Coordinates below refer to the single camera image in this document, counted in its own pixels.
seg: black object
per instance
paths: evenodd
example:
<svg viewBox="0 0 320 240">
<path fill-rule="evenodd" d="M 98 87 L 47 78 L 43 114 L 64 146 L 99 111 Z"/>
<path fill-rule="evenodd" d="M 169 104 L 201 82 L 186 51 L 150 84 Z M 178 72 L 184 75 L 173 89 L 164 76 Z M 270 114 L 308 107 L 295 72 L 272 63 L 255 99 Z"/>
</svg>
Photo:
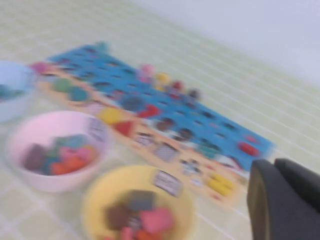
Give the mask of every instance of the black object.
<svg viewBox="0 0 320 240">
<path fill-rule="evenodd" d="M 320 239 L 320 176 L 293 161 L 253 161 L 247 205 L 253 240 Z"/>
</svg>

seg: orange block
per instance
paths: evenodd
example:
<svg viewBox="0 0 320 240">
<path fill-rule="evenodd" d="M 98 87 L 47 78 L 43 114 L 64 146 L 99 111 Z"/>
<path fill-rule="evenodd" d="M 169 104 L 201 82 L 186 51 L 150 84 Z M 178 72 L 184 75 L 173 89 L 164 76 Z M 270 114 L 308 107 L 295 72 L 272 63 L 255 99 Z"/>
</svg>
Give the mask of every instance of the orange block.
<svg viewBox="0 0 320 240">
<path fill-rule="evenodd" d="M 137 234 L 137 240 L 162 240 L 161 233 L 151 234 L 147 231 L 140 230 Z"/>
<path fill-rule="evenodd" d="M 79 169 L 84 168 L 87 163 L 79 156 L 70 156 L 67 158 L 64 158 L 63 161 L 64 165 L 71 169 L 71 171 L 77 171 Z"/>
<path fill-rule="evenodd" d="M 62 174 L 68 174 L 72 172 L 70 168 L 68 168 L 63 163 L 60 163 L 60 162 L 51 163 L 50 168 L 53 175 L 62 175 Z"/>
</svg>

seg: pink block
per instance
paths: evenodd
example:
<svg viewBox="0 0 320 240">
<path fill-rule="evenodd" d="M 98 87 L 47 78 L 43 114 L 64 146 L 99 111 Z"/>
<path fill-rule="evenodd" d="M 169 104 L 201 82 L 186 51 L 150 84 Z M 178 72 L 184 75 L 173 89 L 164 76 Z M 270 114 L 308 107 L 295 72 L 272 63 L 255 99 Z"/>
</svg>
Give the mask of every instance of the pink block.
<svg viewBox="0 0 320 240">
<path fill-rule="evenodd" d="M 62 146 L 59 149 L 59 156 L 62 159 L 68 159 L 71 157 L 78 157 L 79 156 L 79 152 L 77 148 L 71 148 L 68 146 Z"/>
<path fill-rule="evenodd" d="M 30 65 L 29 67 L 32 68 L 38 74 L 43 74 L 50 69 L 50 65 L 45 62 L 36 62 Z"/>
<path fill-rule="evenodd" d="M 121 231 L 121 240 L 134 240 L 134 230 L 130 227 L 124 227 Z"/>
<path fill-rule="evenodd" d="M 151 234 L 166 231 L 175 224 L 171 211 L 165 207 L 141 212 L 141 221 L 144 230 Z"/>
</svg>

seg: gray block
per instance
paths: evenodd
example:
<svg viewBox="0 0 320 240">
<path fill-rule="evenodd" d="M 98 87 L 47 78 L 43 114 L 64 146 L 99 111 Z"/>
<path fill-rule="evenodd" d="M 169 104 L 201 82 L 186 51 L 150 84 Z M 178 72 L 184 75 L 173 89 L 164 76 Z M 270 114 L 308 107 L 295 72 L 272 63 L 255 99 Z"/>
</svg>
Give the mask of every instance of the gray block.
<svg viewBox="0 0 320 240">
<path fill-rule="evenodd" d="M 129 195 L 128 207 L 132 211 L 152 211 L 156 194 L 153 191 L 134 190 Z"/>
<path fill-rule="evenodd" d="M 33 144 L 23 160 L 23 166 L 30 171 L 40 170 L 46 161 L 46 150 L 39 144 Z"/>
</svg>

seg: label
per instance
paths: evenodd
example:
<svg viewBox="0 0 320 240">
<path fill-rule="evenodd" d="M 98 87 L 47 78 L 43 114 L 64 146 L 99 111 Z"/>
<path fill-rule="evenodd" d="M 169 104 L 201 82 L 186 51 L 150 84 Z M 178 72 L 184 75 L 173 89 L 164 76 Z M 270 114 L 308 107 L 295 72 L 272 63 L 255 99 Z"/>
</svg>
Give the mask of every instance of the label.
<svg viewBox="0 0 320 240">
<path fill-rule="evenodd" d="M 99 142 L 105 141 L 105 125 L 99 119 L 89 118 L 89 131 L 88 134 Z"/>
<path fill-rule="evenodd" d="M 176 198 L 180 195 L 183 187 L 179 179 L 161 170 L 156 174 L 153 184 Z"/>
</svg>

